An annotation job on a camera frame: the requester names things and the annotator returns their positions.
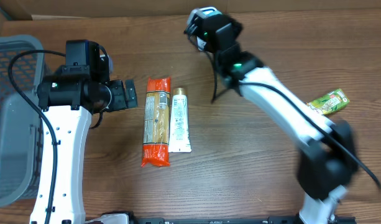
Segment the gray plastic bin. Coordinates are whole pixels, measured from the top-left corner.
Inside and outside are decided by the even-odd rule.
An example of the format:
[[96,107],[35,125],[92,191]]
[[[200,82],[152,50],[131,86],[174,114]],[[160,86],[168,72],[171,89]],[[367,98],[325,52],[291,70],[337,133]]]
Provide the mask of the gray plastic bin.
[[[42,159],[42,122],[15,92],[7,76],[11,58],[26,50],[43,49],[29,35],[0,37],[0,207],[37,196]],[[13,67],[19,87],[37,105],[36,86],[47,66],[44,54],[26,55]]]

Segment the wooden table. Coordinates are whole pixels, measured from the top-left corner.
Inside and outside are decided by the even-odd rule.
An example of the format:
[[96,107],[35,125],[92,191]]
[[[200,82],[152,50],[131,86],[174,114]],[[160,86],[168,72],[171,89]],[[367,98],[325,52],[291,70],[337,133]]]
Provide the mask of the wooden table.
[[[342,88],[351,99],[331,116],[357,133],[359,157],[381,180],[381,9],[233,14],[243,49],[258,55],[301,100]],[[111,210],[138,217],[256,218],[296,214],[303,191],[298,152],[260,109],[233,91],[211,105],[205,55],[182,34],[187,16],[6,22],[3,35],[30,34],[45,49],[89,39],[114,60],[112,78],[135,80],[139,107],[106,114],[88,134],[83,198],[87,218]],[[47,56],[55,69],[62,58]],[[140,167],[148,77],[172,77],[188,90],[191,154],[171,167]],[[0,208],[0,223],[26,223],[34,200]],[[381,195],[360,171],[337,210],[359,223],[381,223]]]

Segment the green package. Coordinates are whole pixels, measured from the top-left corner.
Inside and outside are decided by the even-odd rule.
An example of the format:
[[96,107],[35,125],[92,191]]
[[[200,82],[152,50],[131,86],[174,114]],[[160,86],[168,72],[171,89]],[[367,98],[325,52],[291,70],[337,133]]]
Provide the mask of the green package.
[[341,89],[337,89],[306,105],[318,114],[327,115],[345,108],[349,102],[345,93]]

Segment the gold cap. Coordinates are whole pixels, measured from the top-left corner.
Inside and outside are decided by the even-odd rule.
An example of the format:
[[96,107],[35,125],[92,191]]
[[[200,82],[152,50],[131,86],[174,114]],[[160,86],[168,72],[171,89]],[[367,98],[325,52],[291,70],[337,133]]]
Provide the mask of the gold cap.
[[185,95],[186,96],[186,90],[184,88],[175,88],[173,89],[173,95]]

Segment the red plastic wrapper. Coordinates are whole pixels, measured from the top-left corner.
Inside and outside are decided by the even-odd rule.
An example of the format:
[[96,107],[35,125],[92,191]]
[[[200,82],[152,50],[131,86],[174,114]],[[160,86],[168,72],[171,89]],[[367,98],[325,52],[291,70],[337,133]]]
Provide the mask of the red plastic wrapper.
[[147,82],[142,167],[169,166],[171,78]]

